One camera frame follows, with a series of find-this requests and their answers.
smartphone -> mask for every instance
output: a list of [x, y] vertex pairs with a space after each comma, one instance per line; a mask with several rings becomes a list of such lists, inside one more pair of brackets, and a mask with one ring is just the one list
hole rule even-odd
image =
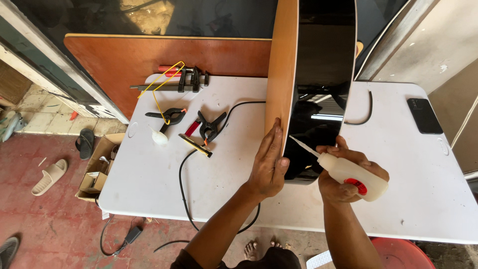
[[407, 103], [420, 133], [428, 135], [443, 134], [442, 127], [427, 99], [410, 98]]

yellow wire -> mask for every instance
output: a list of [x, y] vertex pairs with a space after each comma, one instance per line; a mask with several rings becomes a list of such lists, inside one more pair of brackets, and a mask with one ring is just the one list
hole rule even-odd
[[163, 82], [161, 85], [159, 85], [159, 86], [156, 87], [154, 90], [152, 90], [152, 96], [154, 97], [154, 100], [156, 101], [156, 105], [158, 106], [159, 112], [161, 113], [161, 116], [163, 117], [164, 123], [165, 123], [166, 125], [169, 125], [169, 123], [171, 122], [171, 120], [168, 120], [168, 122], [166, 122], [166, 119], [164, 118], [163, 112], [161, 111], [161, 108], [159, 107], [158, 100], [156, 100], [156, 96], [154, 95], [154, 91], [157, 90], [157, 89], [158, 89], [159, 87], [161, 87], [162, 85], [164, 85], [164, 84], [165, 84], [166, 82], [168, 82], [170, 79], [174, 78], [174, 77], [176, 76], [176, 74], [179, 73], [179, 72], [183, 69], [183, 67], [184, 67], [186, 64], [184, 64], [183, 61], [177, 62], [175, 65], [171, 66], [168, 70], [166, 70], [166, 71], [165, 71], [164, 73], [162, 73], [159, 77], [157, 77], [153, 82], [151, 82], [151, 84], [150, 84], [148, 87], [146, 87], [146, 89], [144, 89], [144, 91], [142, 91], [141, 94], [138, 96], [138, 99], [139, 99], [139, 97], [141, 97], [141, 95], [143, 95], [143, 94], [145, 93], [145, 91], [147, 91], [147, 90], [149, 89], [149, 87], [151, 87], [151, 85], [158, 80], [158, 78], [162, 77], [164, 74], [166, 74], [166, 72], [168, 72], [169, 70], [173, 69], [173, 67], [179, 65], [180, 63], [182, 63], [183, 66], [181, 66], [181, 68], [179, 68], [179, 70], [177, 70], [176, 73], [175, 73], [172, 77], [168, 78], [165, 82]]

small glue bottle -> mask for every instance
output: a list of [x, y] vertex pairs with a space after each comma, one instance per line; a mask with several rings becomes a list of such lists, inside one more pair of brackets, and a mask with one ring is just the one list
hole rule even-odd
[[370, 173], [365, 168], [344, 158], [322, 153], [317, 162], [338, 183], [348, 183], [358, 188], [358, 196], [367, 202], [377, 200], [388, 189], [388, 182]]

red label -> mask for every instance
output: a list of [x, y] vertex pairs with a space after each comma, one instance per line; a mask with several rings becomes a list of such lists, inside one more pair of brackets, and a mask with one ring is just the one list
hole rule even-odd
[[346, 180], [344, 180], [344, 183], [352, 184], [355, 187], [357, 187], [358, 192], [359, 192], [360, 195], [367, 194], [367, 187], [365, 187], [365, 185], [362, 182], [360, 182], [356, 179], [346, 179]]

bare foot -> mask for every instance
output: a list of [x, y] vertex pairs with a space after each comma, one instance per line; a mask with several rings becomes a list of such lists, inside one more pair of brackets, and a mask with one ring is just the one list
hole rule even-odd
[[280, 248], [283, 248], [279, 242], [274, 242], [274, 241], [271, 241], [271, 247], [280, 247]]
[[250, 261], [256, 261], [258, 259], [259, 251], [257, 250], [257, 243], [249, 243], [244, 249], [244, 257]]

